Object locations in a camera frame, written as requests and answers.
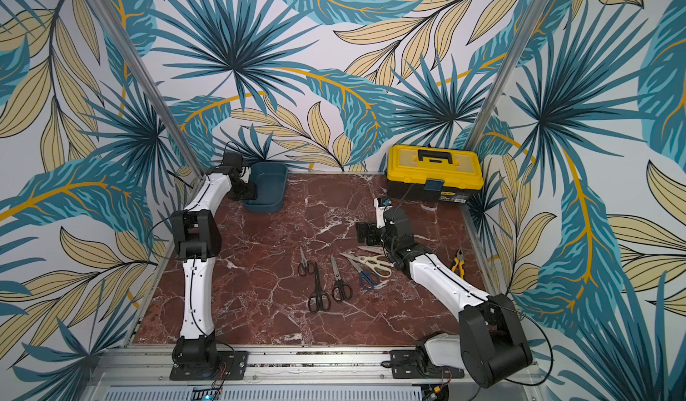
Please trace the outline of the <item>teal plastic storage box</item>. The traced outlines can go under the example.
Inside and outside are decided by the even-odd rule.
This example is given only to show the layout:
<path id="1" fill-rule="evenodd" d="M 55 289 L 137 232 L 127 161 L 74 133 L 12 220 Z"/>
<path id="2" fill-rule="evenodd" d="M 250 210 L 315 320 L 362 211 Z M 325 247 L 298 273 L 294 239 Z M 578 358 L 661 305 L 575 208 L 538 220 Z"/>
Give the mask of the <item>teal plastic storage box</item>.
<path id="1" fill-rule="evenodd" d="M 282 209 L 288 173 L 285 163 L 253 165 L 249 180 L 257 186 L 257 198 L 243 201 L 246 210 L 250 213 L 278 213 Z"/>

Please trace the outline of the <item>blue handled scissors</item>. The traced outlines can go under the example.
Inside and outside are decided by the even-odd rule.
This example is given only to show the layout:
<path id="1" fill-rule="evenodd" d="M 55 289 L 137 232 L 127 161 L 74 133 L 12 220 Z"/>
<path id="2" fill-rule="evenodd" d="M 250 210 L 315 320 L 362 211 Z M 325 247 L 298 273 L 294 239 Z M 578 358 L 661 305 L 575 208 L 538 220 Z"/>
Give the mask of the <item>blue handled scissors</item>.
<path id="1" fill-rule="evenodd" d="M 374 290 L 381 282 L 379 277 L 374 272 L 364 270 L 359 263 L 352 258 L 347 258 L 350 264 L 354 267 L 359 275 L 359 283 L 362 289 L 370 291 Z"/>

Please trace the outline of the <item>medium black scissors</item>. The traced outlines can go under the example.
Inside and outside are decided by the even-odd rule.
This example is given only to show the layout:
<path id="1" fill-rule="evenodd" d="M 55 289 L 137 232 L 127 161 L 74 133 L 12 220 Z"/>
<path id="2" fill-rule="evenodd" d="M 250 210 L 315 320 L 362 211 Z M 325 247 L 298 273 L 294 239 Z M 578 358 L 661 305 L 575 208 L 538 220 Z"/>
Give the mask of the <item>medium black scissors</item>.
<path id="1" fill-rule="evenodd" d="M 334 275 L 334 283 L 333 283 L 333 288 L 332 288 L 332 298 L 337 302 L 337 303 L 343 303 L 346 302 L 353 297 L 353 290 L 351 286 L 343 281 L 340 272 L 339 272 L 339 266 L 337 264 L 336 258 L 332 256 L 330 258 L 330 262 L 332 263 L 332 271 Z"/>

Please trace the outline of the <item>small black scissors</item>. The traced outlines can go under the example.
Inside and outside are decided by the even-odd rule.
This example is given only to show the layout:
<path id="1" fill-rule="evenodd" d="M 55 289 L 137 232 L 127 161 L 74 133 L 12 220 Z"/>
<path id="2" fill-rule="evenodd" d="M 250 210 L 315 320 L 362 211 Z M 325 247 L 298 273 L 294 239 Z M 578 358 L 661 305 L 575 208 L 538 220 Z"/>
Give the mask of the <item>small black scissors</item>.
<path id="1" fill-rule="evenodd" d="M 300 248 L 300 263 L 298 264 L 298 275 L 301 277 L 312 275 L 314 274 L 315 270 L 316 264 L 308 261 L 305 257 L 304 249 Z"/>

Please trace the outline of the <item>large black scissors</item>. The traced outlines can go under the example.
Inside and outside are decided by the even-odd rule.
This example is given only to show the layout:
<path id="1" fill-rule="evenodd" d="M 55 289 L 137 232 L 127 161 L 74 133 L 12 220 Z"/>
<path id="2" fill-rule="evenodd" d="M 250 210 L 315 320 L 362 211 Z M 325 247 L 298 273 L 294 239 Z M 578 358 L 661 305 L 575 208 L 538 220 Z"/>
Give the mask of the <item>large black scissors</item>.
<path id="1" fill-rule="evenodd" d="M 318 265 L 314 265 L 314 291 L 310 295 L 307 306 L 310 313 L 320 313 L 330 311 L 332 301 L 330 294 L 327 293 L 322 286 Z"/>

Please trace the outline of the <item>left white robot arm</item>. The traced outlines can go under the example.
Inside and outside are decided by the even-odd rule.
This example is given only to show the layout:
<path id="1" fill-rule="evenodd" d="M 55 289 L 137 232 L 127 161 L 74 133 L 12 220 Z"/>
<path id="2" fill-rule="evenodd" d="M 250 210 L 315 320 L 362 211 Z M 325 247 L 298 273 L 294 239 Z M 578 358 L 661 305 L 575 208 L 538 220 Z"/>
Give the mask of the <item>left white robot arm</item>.
<path id="1" fill-rule="evenodd" d="M 257 186 L 244 170 L 243 157 L 226 152 L 207 171 L 198 194 L 171 215 L 174 252 L 184 271 L 182 329 L 171 356 L 173 381 L 211 380 L 222 371 L 211 311 L 214 265 L 223 245 L 214 215 L 226 197 L 257 196 Z"/>

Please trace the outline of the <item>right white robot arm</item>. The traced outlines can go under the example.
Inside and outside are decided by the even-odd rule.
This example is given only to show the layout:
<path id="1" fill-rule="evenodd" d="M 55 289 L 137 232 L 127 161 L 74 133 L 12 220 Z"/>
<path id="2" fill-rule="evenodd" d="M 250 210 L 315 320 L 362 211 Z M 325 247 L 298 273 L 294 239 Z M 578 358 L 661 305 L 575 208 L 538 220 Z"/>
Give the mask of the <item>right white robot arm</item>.
<path id="1" fill-rule="evenodd" d="M 378 208 L 375 222 L 356 224 L 358 242 L 381 247 L 393 267 L 428 290 L 456 318 L 459 333 L 436 333 L 418 342 L 420 363 L 462 370 L 489 388 L 533 363 L 533 354 L 512 301 L 491 295 L 452 272 L 417 242 L 405 211 Z"/>

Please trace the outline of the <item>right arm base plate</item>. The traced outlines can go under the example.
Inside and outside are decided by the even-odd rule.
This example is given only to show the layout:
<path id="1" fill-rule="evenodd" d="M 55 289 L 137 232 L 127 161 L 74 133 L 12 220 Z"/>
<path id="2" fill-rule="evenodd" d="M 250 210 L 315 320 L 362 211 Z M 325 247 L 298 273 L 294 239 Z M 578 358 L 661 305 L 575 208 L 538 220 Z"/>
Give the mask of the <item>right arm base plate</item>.
<path id="1" fill-rule="evenodd" d="M 463 369 L 434 365 L 427 354 L 417 349 L 397 349 L 389 352 L 389 359 L 382 367 L 391 370 L 397 380 L 463 379 Z"/>

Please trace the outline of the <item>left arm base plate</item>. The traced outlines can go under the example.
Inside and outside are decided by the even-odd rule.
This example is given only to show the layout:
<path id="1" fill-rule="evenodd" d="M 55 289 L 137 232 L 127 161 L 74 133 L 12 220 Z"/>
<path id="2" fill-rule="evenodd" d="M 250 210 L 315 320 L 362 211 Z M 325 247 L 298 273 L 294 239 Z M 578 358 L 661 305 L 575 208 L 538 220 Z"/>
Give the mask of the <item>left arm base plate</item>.
<path id="1" fill-rule="evenodd" d="M 219 351 L 210 358 L 189 356 L 173 358 L 171 381 L 242 381 L 244 379 L 248 351 Z"/>

